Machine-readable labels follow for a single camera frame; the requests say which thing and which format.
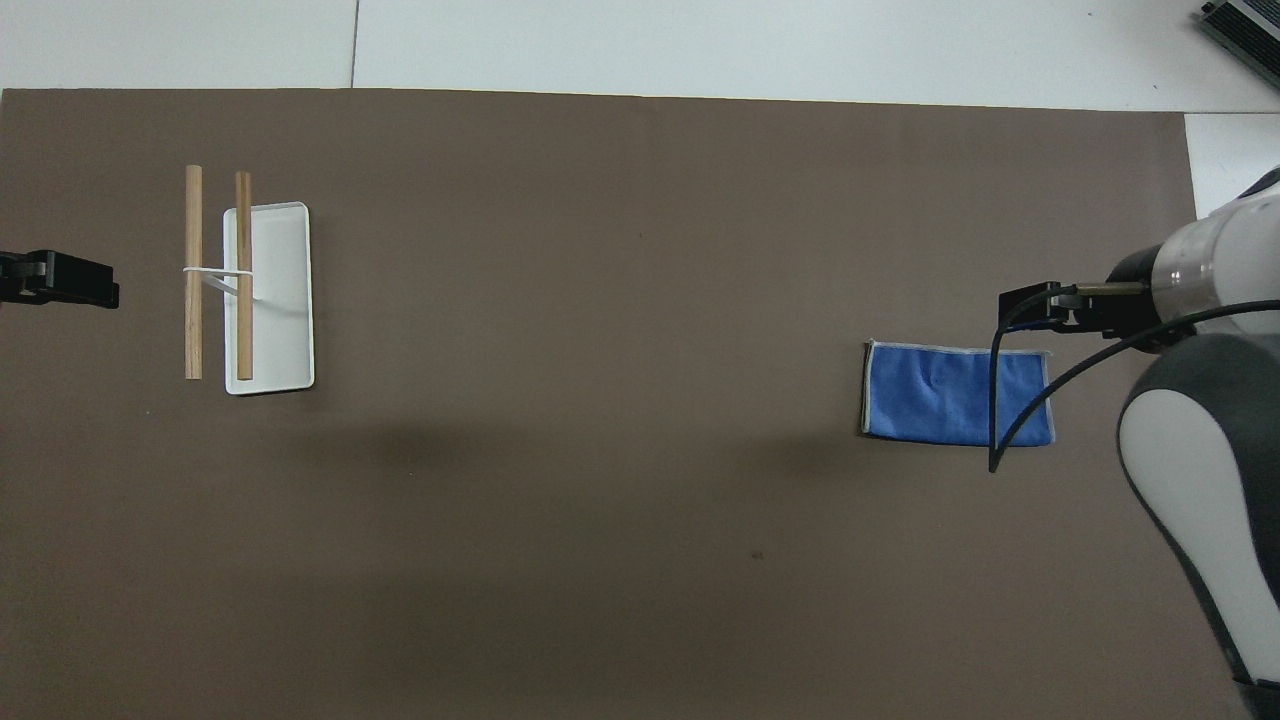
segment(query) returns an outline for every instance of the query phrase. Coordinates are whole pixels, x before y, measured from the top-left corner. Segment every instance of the brown mat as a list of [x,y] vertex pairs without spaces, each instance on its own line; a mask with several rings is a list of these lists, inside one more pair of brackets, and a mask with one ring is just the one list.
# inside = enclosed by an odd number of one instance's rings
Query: brown mat
[[[859,438],[863,342],[1193,219],[1170,114],[406,91],[6,91],[13,717],[1225,717],[1114,450]],[[317,383],[182,379],[183,165],[312,213]],[[1056,373],[1096,338],[1020,337]]]

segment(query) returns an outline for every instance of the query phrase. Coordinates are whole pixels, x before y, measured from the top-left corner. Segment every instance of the black clamp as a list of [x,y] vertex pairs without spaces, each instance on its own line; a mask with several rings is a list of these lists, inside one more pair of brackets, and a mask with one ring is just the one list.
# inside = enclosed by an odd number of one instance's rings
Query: black clamp
[[120,286],[110,265],[56,252],[0,252],[0,302],[74,302],[116,309]]

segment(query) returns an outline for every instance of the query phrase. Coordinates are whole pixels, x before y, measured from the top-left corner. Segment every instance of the black cable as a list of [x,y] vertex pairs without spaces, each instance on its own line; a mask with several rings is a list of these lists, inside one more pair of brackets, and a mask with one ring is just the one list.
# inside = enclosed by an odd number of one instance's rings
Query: black cable
[[1139,333],[1132,334],[1125,340],[1116,342],[1115,345],[1111,345],[1108,347],[1105,347],[1098,352],[1094,352],[1093,355],[1085,357],[1084,360],[1080,360],[1079,363],[1075,364],[1075,366],[1059,375],[1056,380],[1050,383],[1048,387],[1042,389],[1039,395],[1037,395],[1030,402],[1027,404],[1027,407],[1024,407],[1023,411],[1018,415],[1018,419],[1014,420],[1014,424],[1009,427],[1009,430],[1005,433],[1005,437],[1000,441],[1000,445],[991,448],[991,454],[988,456],[988,462],[987,462],[987,470],[989,473],[996,471],[996,469],[1000,466],[1000,459],[1005,455],[1005,451],[1009,450],[1009,443],[1012,442],[1014,436],[1018,434],[1018,430],[1023,428],[1027,420],[1030,419],[1030,416],[1036,413],[1036,410],[1039,409],[1039,406],[1043,405],[1044,401],[1048,400],[1051,395],[1057,392],[1059,388],[1061,388],[1066,383],[1071,382],[1071,379],[1074,379],[1080,373],[1088,370],[1089,368],[1097,365],[1098,363],[1106,360],[1107,357],[1111,357],[1112,355],[1119,355],[1120,352],[1129,350],[1130,347],[1138,345],[1139,342],[1148,340],[1153,336],[1157,336],[1160,333],[1175,331],[1196,323],[1203,323],[1204,320],[1212,320],[1213,318],[1225,318],[1228,315],[1243,315],[1245,313],[1262,313],[1266,310],[1280,310],[1280,300],[1256,300],[1252,302],[1235,302],[1231,305],[1215,307],[1212,310],[1202,310],[1199,313],[1183,315],[1181,318],[1175,318],[1172,320],[1169,320],[1167,323],[1161,323],[1156,327],[1147,328]]
[[1075,295],[1076,290],[1078,288],[1074,284],[1042,290],[1027,300],[1023,300],[1018,305],[1014,305],[1014,309],[1005,313],[1005,316],[1000,319],[1000,324],[996,325],[996,334],[991,338],[991,360],[988,363],[987,374],[987,380],[989,382],[987,386],[987,469],[992,473],[995,473],[991,468],[993,468],[992,460],[996,452],[996,380],[1000,374],[1000,340],[1005,336],[1005,333],[1014,332],[1011,329],[1014,320],[1016,320],[1023,313],[1053,297]]

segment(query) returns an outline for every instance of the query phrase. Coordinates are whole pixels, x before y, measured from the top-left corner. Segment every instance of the wooden dowel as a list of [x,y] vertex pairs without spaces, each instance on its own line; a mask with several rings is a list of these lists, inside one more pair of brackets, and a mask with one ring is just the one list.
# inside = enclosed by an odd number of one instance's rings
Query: wooden dowel
[[[200,165],[187,165],[187,266],[198,268],[204,264],[205,223],[205,172]],[[197,273],[187,275],[187,379],[198,380],[205,377],[204,354],[204,293],[205,284]]]
[[[250,176],[236,173],[236,263],[253,270],[253,200]],[[236,277],[236,377],[253,379],[253,278]]]

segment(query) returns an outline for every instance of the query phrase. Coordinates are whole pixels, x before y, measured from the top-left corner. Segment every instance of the blue cloth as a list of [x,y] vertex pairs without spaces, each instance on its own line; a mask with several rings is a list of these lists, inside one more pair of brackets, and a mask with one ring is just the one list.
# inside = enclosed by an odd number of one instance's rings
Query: blue cloth
[[[1000,436],[1048,383],[1047,352],[1000,352]],[[940,445],[987,445],[988,350],[870,342],[863,393],[863,432]],[[1046,402],[1014,437],[1014,446],[1053,442]]]

